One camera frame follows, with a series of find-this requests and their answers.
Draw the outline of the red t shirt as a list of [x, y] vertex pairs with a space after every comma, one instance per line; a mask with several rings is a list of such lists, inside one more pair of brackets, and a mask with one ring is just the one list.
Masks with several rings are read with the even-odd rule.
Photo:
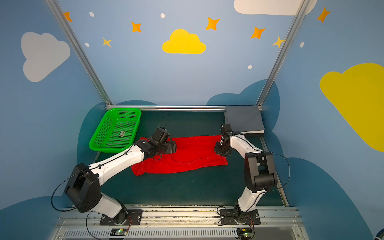
[[226, 157], [215, 152], [221, 136], [174, 138], [177, 150], [173, 154], [155, 156], [131, 166], [135, 176], [148, 174], [175, 174], [201, 168], [227, 166]]

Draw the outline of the green plastic mesh basket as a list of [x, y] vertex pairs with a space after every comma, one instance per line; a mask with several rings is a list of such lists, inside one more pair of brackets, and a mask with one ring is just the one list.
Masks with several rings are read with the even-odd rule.
[[89, 147], [103, 153], [120, 153], [134, 142], [142, 112], [136, 108], [108, 110], [95, 130]]

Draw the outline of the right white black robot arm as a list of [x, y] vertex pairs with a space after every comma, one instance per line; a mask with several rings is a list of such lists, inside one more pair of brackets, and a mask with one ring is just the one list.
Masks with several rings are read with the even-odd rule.
[[228, 217], [223, 217], [222, 225], [245, 224], [257, 221], [256, 206], [261, 198], [278, 183], [273, 154], [267, 153], [249, 142], [243, 135], [222, 136], [215, 144], [215, 153], [228, 157], [232, 150], [244, 158], [245, 189]]

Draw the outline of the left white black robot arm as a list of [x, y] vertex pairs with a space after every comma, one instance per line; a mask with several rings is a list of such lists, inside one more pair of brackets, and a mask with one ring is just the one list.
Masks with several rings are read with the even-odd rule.
[[80, 213], [97, 212], [114, 225], [124, 225], [129, 218], [127, 208], [118, 200], [103, 194], [101, 186], [135, 164], [176, 151], [175, 141], [139, 140], [104, 161], [76, 165], [65, 187], [65, 194]]

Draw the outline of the folded grey t shirt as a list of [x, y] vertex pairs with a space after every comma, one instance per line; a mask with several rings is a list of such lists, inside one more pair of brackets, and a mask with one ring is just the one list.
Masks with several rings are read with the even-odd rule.
[[234, 132], [265, 130], [261, 111], [257, 106], [227, 106], [225, 123]]

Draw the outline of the folded white t shirt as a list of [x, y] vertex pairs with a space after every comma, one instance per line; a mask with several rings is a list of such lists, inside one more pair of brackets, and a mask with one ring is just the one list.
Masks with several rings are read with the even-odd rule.
[[259, 131], [241, 131], [241, 134], [264, 134], [265, 130], [259, 130]]

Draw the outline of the right green circuit board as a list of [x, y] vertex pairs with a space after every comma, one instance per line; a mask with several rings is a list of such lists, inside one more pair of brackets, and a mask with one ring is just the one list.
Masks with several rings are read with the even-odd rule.
[[251, 240], [254, 237], [254, 230], [252, 228], [237, 228], [237, 240]]

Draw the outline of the green circuit board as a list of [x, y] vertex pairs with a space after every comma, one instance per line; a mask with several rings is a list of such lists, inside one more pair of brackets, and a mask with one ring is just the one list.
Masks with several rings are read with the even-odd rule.
[[112, 229], [110, 232], [110, 237], [125, 237], [129, 232], [128, 228], [125, 229]]
[[237, 240], [251, 240], [254, 237], [254, 230], [252, 228], [237, 228]]

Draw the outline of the left green circuit board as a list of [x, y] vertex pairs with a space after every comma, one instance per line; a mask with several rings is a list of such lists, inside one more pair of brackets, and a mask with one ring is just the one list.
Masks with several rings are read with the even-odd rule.
[[129, 232], [128, 228], [125, 229], [112, 229], [110, 232], [110, 237], [125, 237]]

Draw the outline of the rear aluminium frame bar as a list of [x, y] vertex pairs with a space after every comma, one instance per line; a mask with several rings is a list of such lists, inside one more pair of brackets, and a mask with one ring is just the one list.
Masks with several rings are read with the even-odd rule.
[[225, 112], [226, 106], [148, 106], [148, 105], [106, 105], [107, 110], [136, 108], [141, 111], [165, 112]]

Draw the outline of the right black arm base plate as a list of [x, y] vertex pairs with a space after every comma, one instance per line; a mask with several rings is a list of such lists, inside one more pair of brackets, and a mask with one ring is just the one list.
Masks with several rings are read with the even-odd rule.
[[259, 212], [253, 210], [250, 212], [241, 212], [238, 209], [220, 209], [220, 220], [218, 226], [224, 225], [260, 225], [261, 219]]

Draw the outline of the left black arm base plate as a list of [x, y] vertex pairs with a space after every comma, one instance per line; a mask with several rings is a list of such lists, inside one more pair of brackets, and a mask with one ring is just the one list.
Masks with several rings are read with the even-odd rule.
[[100, 226], [138, 226], [142, 219], [142, 210], [122, 209], [115, 217], [102, 215]]

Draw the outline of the aluminium mounting rail bench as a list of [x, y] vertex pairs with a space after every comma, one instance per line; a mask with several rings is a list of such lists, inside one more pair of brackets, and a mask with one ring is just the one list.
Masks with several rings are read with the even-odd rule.
[[[63, 213], [51, 240], [236, 240], [237, 228], [252, 228], [252, 240], [307, 240], [309, 236], [300, 213], [292, 207], [257, 207], [260, 225], [218, 226], [220, 209], [230, 206], [138, 206], [142, 210], [138, 226], [100, 226], [100, 213]], [[125, 229], [125, 237], [110, 237], [112, 229]]]

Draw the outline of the left aluminium frame post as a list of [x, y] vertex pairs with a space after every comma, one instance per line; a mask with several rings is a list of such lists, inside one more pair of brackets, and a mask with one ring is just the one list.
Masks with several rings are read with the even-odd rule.
[[71, 46], [73, 47], [76, 55], [78, 56], [80, 62], [82, 63], [84, 69], [86, 70], [88, 76], [90, 77], [91, 81], [93, 82], [94, 86], [96, 87], [98, 93], [100, 94], [101, 98], [103, 99], [104, 103], [106, 105], [113, 105], [112, 100], [110, 99], [109, 95], [107, 94], [106, 89], [104, 88], [100, 78], [98, 77], [95, 69], [93, 68], [90, 60], [86, 56], [86, 53], [81, 46], [81, 43], [79, 42], [75, 32], [70, 26], [70, 22], [66, 19], [64, 12], [62, 11], [62, 8], [58, 1], [53, 0], [45, 0], [45, 3], [47, 4], [48, 8], [50, 9], [51, 13], [55, 17], [56, 21], [58, 22], [60, 28], [62, 29], [63, 33], [65, 34], [66, 38], [70, 42]]

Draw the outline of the aluminium frame post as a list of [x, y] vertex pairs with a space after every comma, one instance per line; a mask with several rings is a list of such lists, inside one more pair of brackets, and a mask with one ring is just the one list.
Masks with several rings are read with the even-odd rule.
[[284, 60], [290, 50], [290, 47], [293, 44], [293, 41], [295, 40], [295, 37], [297, 36], [306, 15], [313, 9], [313, 7], [316, 5], [316, 2], [317, 1], [305, 0], [305, 1], [301, 1], [301, 3], [299, 4], [299, 8], [287, 32], [286, 39], [282, 43], [283, 45], [280, 47], [280, 50], [274, 62], [273, 68], [258, 97], [256, 106], [260, 111], [264, 110], [264, 102], [268, 96], [268, 93], [272, 88], [272, 85], [276, 77], [278, 76], [278, 73], [284, 63]]
[[81, 46], [81, 43], [79, 42], [75, 32], [70, 26], [70, 22], [66, 19], [64, 12], [62, 11], [62, 8], [58, 1], [53, 0], [45, 0], [45, 3], [47, 4], [48, 8], [50, 9], [51, 13], [55, 17], [56, 21], [58, 22], [60, 28], [62, 29], [63, 33], [65, 34], [66, 38], [70, 42], [71, 46], [73, 47], [76, 55], [78, 56], [80, 62], [82, 63], [84, 69], [86, 70], [88, 76], [90, 77], [91, 81], [93, 82], [94, 86], [96, 87], [98, 93], [100, 94], [101, 98], [103, 99], [104, 103], [106, 105], [113, 105], [112, 100], [110, 99], [109, 95], [107, 94], [106, 89], [104, 88], [100, 78], [98, 77], [95, 69], [93, 68], [90, 60], [86, 56], [86, 53]]

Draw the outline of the right aluminium frame post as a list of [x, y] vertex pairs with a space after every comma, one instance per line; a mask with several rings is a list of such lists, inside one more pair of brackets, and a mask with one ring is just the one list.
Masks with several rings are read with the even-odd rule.
[[293, 44], [293, 41], [295, 40], [295, 37], [297, 36], [306, 15], [313, 9], [313, 7], [316, 5], [316, 2], [317, 1], [305, 0], [305, 1], [301, 1], [301, 3], [299, 4], [299, 8], [287, 32], [286, 39], [282, 43], [283, 45], [280, 47], [280, 50], [274, 62], [273, 68], [258, 97], [256, 106], [260, 111], [264, 110], [264, 102], [268, 96], [268, 93], [272, 88], [272, 85], [276, 77], [278, 76], [278, 73], [284, 63], [284, 60], [290, 50], [290, 47]]

